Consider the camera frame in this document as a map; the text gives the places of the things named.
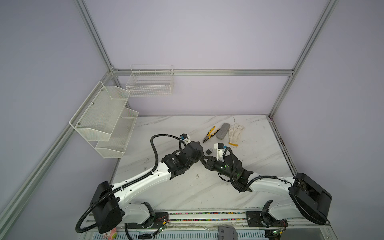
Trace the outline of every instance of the aluminum profile beam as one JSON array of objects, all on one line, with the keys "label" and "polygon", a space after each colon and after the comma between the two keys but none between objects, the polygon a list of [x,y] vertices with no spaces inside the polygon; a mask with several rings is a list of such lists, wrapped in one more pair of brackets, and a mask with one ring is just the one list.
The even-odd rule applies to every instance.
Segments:
[{"label": "aluminum profile beam", "polygon": [[[121,84],[120,84],[120,82],[119,82],[119,77],[118,76],[113,76],[112,77],[112,81],[114,81],[114,83],[115,83],[115,85],[117,86],[117,87],[119,87],[119,88],[122,88],[121,87]],[[126,104],[126,107],[127,108],[129,108],[129,109],[131,109],[131,106],[129,105],[129,102],[127,101],[127,104]]]},{"label": "aluminum profile beam", "polygon": [[297,174],[296,167],[295,167],[295,165],[293,164],[292,158],[291,158],[291,156],[289,155],[287,148],[285,147],[285,144],[284,144],[284,142],[283,142],[283,139],[282,139],[281,136],[280,136],[279,131],[277,130],[277,127],[276,127],[276,125],[275,125],[275,122],[273,121],[272,118],[269,118],[268,116],[266,116],[266,117],[267,117],[267,119],[268,119],[269,125],[270,125],[271,128],[272,128],[273,134],[275,135],[275,138],[276,138],[276,140],[277,140],[277,143],[279,144],[280,149],[281,149],[281,151],[283,152],[283,155],[284,155],[284,157],[285,157],[285,160],[287,161],[287,164],[288,164],[289,169],[291,170],[291,173],[292,173],[294,176],[296,176],[296,174]]},{"label": "aluminum profile beam", "polygon": [[95,24],[93,23],[93,20],[91,18],[91,15],[89,13],[89,10],[87,8],[87,5],[84,0],[74,0],[74,3],[76,4],[76,7],[78,8],[80,15],[85,23],[85,26],[88,29],[89,34],[91,35],[91,38],[93,42],[96,45],[97,51],[99,52],[101,59],[103,60],[105,66],[109,71],[112,71],[113,65],[111,64],[111,61],[109,60],[108,54],[104,48],[104,45],[101,41],[101,38],[99,36],[99,33],[96,30]]},{"label": "aluminum profile beam", "polygon": [[[108,71],[101,79],[103,84],[106,84],[113,77],[112,72]],[[93,91],[85,99],[82,109],[78,111],[77,117],[81,117],[87,106],[91,103],[100,88],[94,88]],[[27,180],[23,183],[21,188],[17,191],[12,200],[5,207],[4,211],[0,214],[0,240],[4,239],[15,224],[22,211],[28,205],[33,193],[44,179],[45,174],[49,171],[50,167],[54,164],[56,157],[63,149],[65,144],[73,134],[74,129],[67,124],[59,137],[55,140],[53,145],[49,148],[48,152],[44,155]]]},{"label": "aluminum profile beam", "polygon": [[312,30],[310,37],[307,40],[307,43],[305,44],[303,50],[300,53],[299,58],[296,61],[296,64],[293,68],[293,75],[288,77],[286,83],[283,86],[283,89],[281,90],[279,96],[277,97],[277,99],[276,99],[276,101],[275,101],[275,103],[271,109],[271,112],[269,113],[270,117],[273,117],[276,114],[277,109],[279,108],[281,102],[283,101],[289,88],[291,87],[293,81],[295,80],[297,74],[299,73],[301,67],[303,66],[304,61],[306,60],[310,51],[312,50],[313,45],[315,44],[316,40],[319,38],[320,32],[323,30],[325,23],[327,22],[327,20],[331,16],[331,14],[332,14],[333,10],[335,9],[338,1],[339,0],[328,0],[327,4],[325,5],[323,12],[320,15],[319,20],[317,21],[314,29]]},{"label": "aluminum profile beam", "polygon": [[[116,76],[129,76],[130,69],[113,70]],[[174,76],[292,76],[292,69],[174,69]]]}]

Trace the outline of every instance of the white wire basket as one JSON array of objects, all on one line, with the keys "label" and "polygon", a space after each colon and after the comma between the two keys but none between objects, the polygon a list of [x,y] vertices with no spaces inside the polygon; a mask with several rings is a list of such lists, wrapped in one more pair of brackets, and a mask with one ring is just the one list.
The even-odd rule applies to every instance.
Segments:
[{"label": "white wire basket", "polygon": [[172,95],[172,65],[131,65],[131,71],[126,85],[131,97]]},{"label": "white wire basket", "polygon": [[108,142],[98,142],[96,151],[103,158],[121,158],[127,149],[138,112],[124,108]]},{"label": "white wire basket", "polygon": [[[126,108],[129,91],[116,87],[100,88],[92,101],[86,101],[70,120],[70,125],[93,147],[103,158],[121,158],[128,146],[138,112]],[[88,104],[81,115],[80,109]]]}]

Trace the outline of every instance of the marble table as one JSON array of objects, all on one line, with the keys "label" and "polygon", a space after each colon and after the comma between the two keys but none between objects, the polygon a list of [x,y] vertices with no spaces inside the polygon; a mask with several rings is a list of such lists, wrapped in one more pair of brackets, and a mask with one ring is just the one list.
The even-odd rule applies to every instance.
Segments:
[{"label": "marble table", "polygon": [[[137,118],[113,182],[124,181],[153,167],[155,157],[149,142],[153,135],[179,136],[187,133],[192,141],[202,142],[212,126],[217,129],[224,122],[245,126],[242,142],[238,147],[232,147],[233,153],[242,161],[243,168],[261,175],[292,176],[265,115],[161,116]],[[228,141],[227,134],[223,140],[214,136],[201,145],[205,151],[213,149],[214,143],[228,145]],[[154,144],[159,161],[179,147],[178,141],[170,137],[157,137]],[[281,199],[265,192],[239,193],[229,182],[221,180],[217,172],[209,171],[197,162],[185,174],[143,192],[132,203],[149,202],[155,210],[222,210],[262,208],[272,198]]]}]

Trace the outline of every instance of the wall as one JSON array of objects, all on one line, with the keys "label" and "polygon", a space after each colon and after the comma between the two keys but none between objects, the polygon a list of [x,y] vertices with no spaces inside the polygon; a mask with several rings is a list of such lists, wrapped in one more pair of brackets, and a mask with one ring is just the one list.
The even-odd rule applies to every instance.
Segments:
[{"label": "wall", "polygon": [[339,239],[382,238],[383,9],[341,0],[274,117],[298,171],[333,196]]},{"label": "wall", "polygon": [[[0,32],[2,211],[106,67],[72,0],[1,1]],[[89,204],[85,186],[92,192],[114,163],[75,135],[8,239],[59,239],[59,228],[76,234],[75,218]]]},{"label": "wall", "polygon": [[327,0],[86,0],[113,65],[292,69]]},{"label": "wall", "polygon": [[[267,114],[286,76],[175,76],[172,96],[129,98],[139,115]],[[128,77],[120,76],[121,86]]]},{"label": "wall", "polygon": [[[86,2],[116,68],[292,69],[327,0]],[[125,86],[127,78],[119,79]],[[171,98],[129,104],[140,115],[268,114],[285,81],[178,76]]]}]

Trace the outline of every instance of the white work glove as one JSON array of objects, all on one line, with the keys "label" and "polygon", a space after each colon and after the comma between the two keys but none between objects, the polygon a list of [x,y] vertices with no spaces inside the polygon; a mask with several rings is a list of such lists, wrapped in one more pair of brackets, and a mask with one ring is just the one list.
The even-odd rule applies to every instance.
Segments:
[{"label": "white work glove", "polygon": [[240,143],[241,132],[245,129],[243,125],[235,124],[229,128],[229,144],[238,147]]}]

